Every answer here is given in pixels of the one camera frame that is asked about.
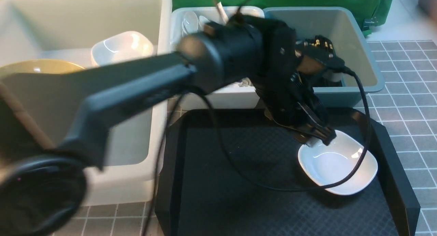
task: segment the white plastic bin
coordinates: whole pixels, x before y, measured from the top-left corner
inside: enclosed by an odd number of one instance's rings
[[[236,6],[224,7],[226,14],[230,17],[236,12]],[[171,14],[171,35],[170,43],[172,49],[175,49],[179,40],[182,37],[181,24],[183,16],[187,11],[194,11],[197,16],[203,15],[210,21],[220,23],[220,16],[215,7],[193,7],[181,8],[175,10]],[[242,8],[241,12],[246,15],[257,17],[264,17],[264,12],[254,6],[246,6]],[[222,88],[208,95],[214,108],[217,109],[252,109],[259,101],[259,97],[255,92],[254,87],[240,87],[240,88]],[[203,101],[194,94],[188,94],[181,102],[183,110],[204,109],[206,108]]]
[[[91,67],[91,47],[125,31],[140,32],[165,54],[171,10],[172,0],[0,0],[0,66],[54,58]],[[163,102],[112,129],[104,172],[85,170],[86,205],[151,199],[166,117]]]

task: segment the tile grout line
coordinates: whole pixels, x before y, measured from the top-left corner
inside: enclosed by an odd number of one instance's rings
[[[420,210],[420,214],[422,214],[423,216],[423,220],[425,221],[426,227],[428,228],[429,231],[431,231],[431,227],[428,224],[428,221],[426,220],[425,214],[423,213],[423,210]]]
[[[142,216],[100,216],[100,217],[88,217],[89,219],[137,219],[141,218]],[[86,217],[72,217],[72,219],[86,219]]]
[[[114,220],[112,220],[111,233],[109,234],[109,236],[112,236],[112,234],[114,233],[114,225],[115,225],[115,219],[117,218],[117,212],[118,212],[118,204],[115,206]]]
[[[423,51],[423,49],[421,48],[421,46],[419,45],[419,43],[417,43],[417,41],[416,41],[415,43],[416,43],[417,46],[419,46],[420,49]],[[417,68],[414,66],[414,64],[413,64],[411,61],[410,61],[410,63],[411,63],[411,65],[413,66],[413,68],[415,69],[415,71],[416,71],[416,73],[418,74],[418,76],[420,77],[420,74],[419,74],[419,72],[417,71]],[[395,66],[395,64],[393,63],[393,61],[392,61],[392,64],[393,64],[393,66],[395,67],[395,70],[397,71],[397,73],[399,74],[399,77],[401,78],[401,80],[405,83],[404,79],[401,77],[401,74],[400,74],[399,71],[398,71],[398,68],[396,68],[396,66]],[[414,103],[416,104],[417,108],[419,109],[419,112],[420,112],[420,114],[422,115],[423,119],[426,120],[425,116],[424,116],[423,113],[422,113],[422,110],[421,110],[420,107],[417,105],[417,102],[415,101],[415,98],[414,98],[413,96],[411,96],[411,97],[412,97]],[[431,129],[431,127],[429,126],[429,124],[428,124],[427,121],[426,121],[426,125],[428,126],[429,130],[430,130],[431,133],[432,133],[433,131],[432,131],[432,129]],[[419,151],[420,158],[422,159],[423,163],[425,164],[425,167],[426,167],[426,168],[429,168],[429,167],[428,167],[428,164],[425,162],[425,159],[424,159],[423,156],[422,156],[422,153],[420,152],[419,148],[417,147],[417,145],[416,145],[416,143],[415,143],[415,141],[414,141],[414,138],[411,137],[411,139],[412,139],[414,145],[416,146],[417,150]],[[431,171],[430,171],[429,169],[428,169],[428,173],[429,173],[429,175],[431,176],[431,179],[433,180],[434,185],[437,187],[437,183],[436,183],[436,181],[435,181],[434,177],[432,176],[432,173],[431,173]],[[428,223],[428,221],[426,220],[426,217],[425,217],[425,214],[423,213],[423,210],[420,210],[420,213],[421,213],[422,216],[423,216],[423,220],[425,221],[426,226],[428,227],[428,230],[431,231],[431,227],[429,226],[429,223]]]
[[[141,233],[142,233],[142,227],[143,227],[143,224],[144,224],[145,208],[146,207],[147,207],[147,202],[144,202],[144,205],[142,207],[141,226],[139,227],[139,236],[141,236]]]
[[[399,77],[400,77],[401,80],[404,82],[404,79],[403,79],[403,78],[401,77],[401,75],[399,74],[398,68],[396,68],[395,64],[393,63],[393,60],[392,60],[392,64],[393,64],[393,67],[396,69],[396,72],[398,73]],[[425,159],[423,158],[422,154],[420,153],[420,149],[418,148],[416,142],[414,141],[414,138],[411,136],[411,132],[410,132],[408,126],[406,125],[406,123],[404,122],[404,118],[403,118],[403,116],[401,115],[401,112],[399,111],[399,109],[397,108],[397,105],[396,105],[395,100],[393,99],[392,95],[390,95],[390,97],[392,98],[392,100],[393,100],[393,104],[395,105],[396,109],[397,109],[398,112],[399,112],[399,115],[400,115],[400,117],[401,117],[401,119],[402,119],[402,121],[403,121],[403,123],[404,123],[404,125],[405,125],[405,128],[407,129],[408,134],[410,135],[410,138],[411,138],[411,140],[412,140],[414,146],[416,147],[416,150],[419,152],[420,158],[422,159],[423,163],[425,164],[425,167],[426,167],[426,168],[429,168],[428,165],[427,165],[426,162],[425,162]],[[423,119],[425,119],[425,116],[423,116],[422,112],[420,111],[420,108],[419,108],[419,106],[417,105],[417,102],[415,101],[414,97],[413,97],[413,96],[411,96],[411,97],[412,97],[412,99],[413,99],[413,101],[414,101],[414,104],[415,104],[415,105],[417,106],[417,108],[419,109],[419,112],[420,112],[420,114],[422,115]],[[430,130],[431,133],[432,133],[432,129],[431,129],[431,127],[429,126],[429,124],[428,124],[427,122],[426,122],[426,125],[428,126],[429,130]],[[429,173],[429,175],[431,176],[431,179],[433,180],[434,185],[435,185],[436,188],[437,188],[437,183],[436,183],[436,181],[434,180],[434,178],[433,178],[433,176],[432,176],[432,174],[431,174],[431,171],[428,170],[428,173]]]
[[[402,82],[389,82],[389,83],[403,84]],[[430,93],[380,93],[380,94],[374,94],[373,93],[372,95],[390,95],[390,94],[391,95],[424,95],[424,94],[430,94]]]
[[[88,207],[88,210],[86,210],[86,217],[85,217],[85,222],[84,222],[84,224],[83,224],[83,228],[82,228],[81,236],[83,236],[83,233],[85,233],[86,223],[88,222],[89,210],[91,210],[91,206],[89,206],[89,207]]]
[[[375,106],[375,102],[373,102],[373,98],[370,97],[370,94],[368,94],[368,95],[369,95],[370,101],[372,101],[372,105]],[[378,113],[378,111],[376,110],[376,108],[375,108],[375,112],[376,112],[376,115],[377,115],[378,118],[379,118],[379,121],[378,121],[378,122],[382,122],[382,120],[381,120],[381,116],[379,116],[379,113]]]
[[[376,62],[391,62],[391,60],[375,60]],[[409,60],[393,60],[393,61],[400,61],[400,62],[408,62],[408,61],[437,61],[437,59],[409,59]]]
[[[413,190],[434,190],[437,189],[436,187],[425,187],[425,188],[412,188]]]
[[[419,43],[417,43],[417,41],[416,41],[415,43],[416,43],[417,46],[419,46],[420,49],[423,51],[423,49],[422,49],[422,47],[419,45]],[[429,60],[428,55],[426,55],[425,52],[423,52],[423,54],[425,54],[426,58],[428,58],[429,63],[430,63],[431,66],[435,69],[434,65],[433,65],[433,64],[431,63],[431,61]],[[419,73],[419,71],[417,70],[417,68],[415,67],[415,65],[414,65],[412,62],[410,62],[410,63],[412,64],[413,68],[415,69],[415,71],[416,71],[417,75],[419,76],[420,80],[422,80],[422,82],[423,82],[423,78],[420,76],[420,73]],[[431,96],[434,98],[435,103],[437,103],[437,99],[436,99],[436,98],[434,97],[434,95],[431,93],[431,90],[428,88],[428,86],[426,85],[426,83],[424,82],[423,84],[425,85],[426,89],[427,89],[428,92],[431,94]],[[413,98],[414,103],[417,105],[417,102],[415,101],[415,98],[414,98],[413,96],[411,96],[411,97]],[[431,128],[431,126],[428,124],[428,121],[426,121],[426,118],[425,118],[424,114],[422,113],[422,110],[420,109],[420,107],[419,107],[418,105],[417,105],[417,108],[419,109],[419,112],[420,112],[420,114],[422,115],[423,119],[425,119],[425,123],[426,123],[426,125],[428,126],[429,131],[431,131],[431,133],[434,133],[433,130],[432,130],[432,128]],[[419,154],[420,154],[420,157],[422,158],[423,162],[425,163],[425,167],[426,167],[426,168],[429,168],[429,167],[428,167],[428,164],[425,162],[425,159],[423,158],[422,154],[421,154],[420,152],[419,152]],[[430,171],[429,169],[428,169],[428,173],[429,173],[429,175],[431,176],[431,179],[433,180],[434,185],[437,187],[437,182],[436,182],[436,180],[434,179],[433,174],[431,173],[431,171]]]
[[[437,168],[406,168],[404,170],[437,170]]]

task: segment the dish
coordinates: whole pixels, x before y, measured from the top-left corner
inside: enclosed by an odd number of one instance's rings
[[[193,11],[188,11],[184,14],[183,28],[187,33],[195,33],[199,30],[199,20]]]
[[[57,59],[34,59],[5,65],[0,68],[0,78],[14,73],[64,74],[83,70],[82,66]]]
[[[199,16],[199,28],[200,30],[203,30],[203,26],[205,26],[206,23],[209,23],[208,18],[204,17],[204,16]]]
[[[153,44],[149,39],[139,32],[128,31],[95,44],[91,49],[91,62],[94,66],[105,66],[153,54]]]
[[[354,168],[363,146],[342,131],[335,130],[337,137],[329,146],[317,140],[311,146],[302,145],[298,160],[304,172],[317,185],[332,184],[345,178]],[[352,195],[364,189],[375,178],[378,162],[370,151],[352,178],[340,186],[328,188],[337,195]]]

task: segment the white spoon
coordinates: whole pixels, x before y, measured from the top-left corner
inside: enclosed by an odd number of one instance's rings
[[[184,36],[186,36],[188,33],[187,33],[187,30],[185,29],[184,22],[182,22],[181,25],[182,25],[182,27],[181,27],[181,30],[182,30],[182,37],[184,37]]]
[[[225,22],[225,24],[228,23],[229,18],[225,12],[225,9],[223,9],[223,5],[221,2],[217,3],[217,8],[218,8],[218,11],[220,12],[220,17],[222,18],[222,20]]]
[[[206,18],[204,16],[200,16],[199,17],[199,25],[200,25],[201,30],[203,30],[203,26],[205,26],[206,23],[209,23],[208,18]]]
[[[195,33],[199,30],[199,20],[195,12],[186,12],[183,24],[187,33]]]

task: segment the black wire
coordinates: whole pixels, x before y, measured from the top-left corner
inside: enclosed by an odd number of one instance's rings
[[[299,189],[284,189],[284,188],[273,188],[271,186],[266,186],[263,185],[261,183],[255,182],[253,180],[251,180],[250,178],[248,178],[245,174],[243,174],[238,167],[236,166],[236,164],[234,163],[234,161],[232,160],[231,156],[229,155],[228,150],[226,150],[225,144],[223,142],[223,136],[222,136],[222,132],[220,130],[219,127],[219,123],[217,122],[217,116],[214,112],[214,108],[212,107],[212,104],[209,102],[209,100],[206,98],[206,96],[204,96],[202,93],[196,93],[206,104],[206,106],[208,107],[208,111],[209,111],[209,116],[211,118],[212,124],[214,129],[217,132],[217,138],[218,138],[218,144],[220,145],[220,149],[223,152],[223,154],[225,155],[226,159],[228,160],[229,164],[232,166],[232,168],[234,168],[234,170],[237,172],[237,174],[239,174],[243,179],[245,179],[247,182],[251,183],[254,186],[259,186],[261,188],[265,188],[268,190],[272,190],[272,191],[280,191],[280,192],[306,192],[306,191],[314,191],[314,190],[320,190],[320,189],[328,189],[328,188],[333,188],[336,186],[340,186],[341,184],[347,182],[352,176],[354,176],[354,174],[356,173],[356,171],[358,170],[358,168],[361,166],[364,157],[367,153],[367,150],[370,146],[370,139],[371,139],[371,135],[372,135],[372,128],[371,128],[371,123],[370,123],[370,112],[369,112],[369,106],[367,104],[367,98],[366,98],[366,94],[363,88],[363,85],[361,83],[361,80],[359,79],[359,77],[356,75],[356,73],[354,73],[353,71],[351,71],[349,68],[345,68],[346,71],[344,71],[344,73],[354,77],[354,79],[356,80],[356,83],[358,84],[359,90],[360,90],[360,94],[361,97],[363,98],[363,104],[364,104],[364,109],[365,109],[365,114],[366,114],[366,121],[367,121],[367,134],[365,136],[365,144],[363,147],[363,151],[362,154],[360,156],[360,158],[358,159],[358,161],[356,162],[356,165],[354,166],[354,169],[352,169],[352,171],[342,180],[337,181],[335,183],[332,184],[328,184],[328,185],[323,185],[323,186],[315,186],[312,188],[299,188]]]
[[[150,209],[149,211],[147,211],[147,217],[144,218],[143,221],[143,227],[142,227],[142,232],[141,235],[145,236],[147,229],[149,228],[150,225],[150,220],[152,217],[152,211],[155,208],[155,202],[156,202],[156,188],[158,187],[158,166],[159,166],[159,160],[161,157],[161,152],[162,152],[162,148],[164,146],[164,140],[165,140],[165,136],[167,133],[168,128],[170,127],[170,123],[171,120],[173,119],[174,113],[176,112],[176,109],[178,108],[179,104],[181,103],[182,99],[184,98],[184,96],[187,94],[187,92],[183,92],[181,94],[181,96],[179,97],[179,99],[176,101],[176,103],[174,104],[172,110],[170,111],[170,115],[167,118],[167,121],[165,123],[165,128],[164,128],[164,133],[162,134],[161,137],[161,141],[159,143],[159,150],[158,150],[158,155],[156,157],[156,163],[155,163],[155,171],[153,172],[153,196],[152,196],[152,200],[150,202]]]
[[[358,159],[358,161],[356,162],[356,165],[354,166],[354,169],[352,169],[352,171],[342,180],[337,181],[335,183],[332,184],[328,184],[328,185],[323,185],[323,186],[315,186],[312,188],[300,188],[300,189],[283,189],[283,188],[273,188],[270,186],[266,186],[263,185],[261,183],[255,182],[253,180],[251,180],[250,178],[248,178],[246,175],[244,175],[239,169],[238,167],[235,165],[234,161],[232,160],[232,158],[229,155],[229,152],[226,150],[224,141],[223,141],[223,136],[222,136],[222,132],[220,130],[219,127],[219,123],[217,122],[217,116],[214,112],[214,107],[212,106],[211,102],[209,102],[208,98],[206,98],[206,96],[203,95],[202,92],[197,91],[197,90],[192,90],[192,92],[196,95],[198,95],[206,104],[206,106],[208,107],[208,112],[209,112],[209,116],[210,119],[212,121],[213,127],[217,132],[217,139],[218,139],[218,143],[220,145],[220,149],[222,151],[222,153],[225,155],[225,158],[228,160],[229,164],[232,166],[232,168],[234,168],[234,170],[237,172],[237,174],[239,174],[243,179],[245,179],[247,182],[251,183],[254,186],[258,186],[264,189],[268,189],[268,190],[272,190],[272,191],[280,191],[280,192],[306,192],[306,191],[315,191],[315,190],[321,190],[321,189],[328,189],[328,188],[333,188],[336,186],[339,186],[343,183],[345,183],[346,181],[348,181],[352,176],[354,176],[354,174],[356,173],[356,171],[358,170],[358,168],[361,166],[364,157],[367,153],[367,150],[370,146],[370,139],[371,139],[371,135],[372,135],[372,128],[371,128],[371,122],[370,122],[370,111],[369,111],[369,105],[367,103],[367,98],[366,98],[366,94],[363,88],[363,85],[361,83],[361,80],[359,79],[359,77],[356,75],[355,72],[351,71],[351,69],[349,68],[345,68],[345,71],[343,71],[343,73],[348,74],[352,77],[354,77],[354,79],[356,80],[356,83],[358,84],[358,88],[360,90],[360,94],[361,97],[363,99],[363,104],[364,104],[364,109],[365,109],[365,114],[366,114],[366,121],[367,121],[367,134],[365,136],[365,144],[363,147],[363,151],[362,154],[360,156],[360,158]],[[161,157],[161,152],[162,152],[162,148],[164,145],[164,140],[165,140],[165,136],[166,136],[166,132],[170,126],[170,122],[173,119],[174,113],[176,111],[176,108],[179,106],[179,104],[181,103],[182,99],[184,98],[184,96],[186,95],[187,92],[184,92],[181,94],[181,96],[179,97],[179,99],[176,101],[175,105],[173,106],[170,115],[167,118],[166,121],[166,125],[165,125],[165,129],[164,129],[164,133],[161,137],[161,141],[159,143],[159,150],[158,150],[158,155],[156,157],[156,163],[155,163],[155,171],[154,171],[154,180],[153,180],[153,196],[152,196],[152,200],[151,200],[151,206],[149,211],[147,212],[147,217],[144,218],[143,221],[143,228],[142,228],[142,236],[145,236],[147,229],[150,226],[150,220],[151,220],[151,216],[152,216],[152,211],[155,207],[155,201],[156,201],[156,188],[157,188],[157,180],[158,180],[158,166],[159,166],[159,160]]]

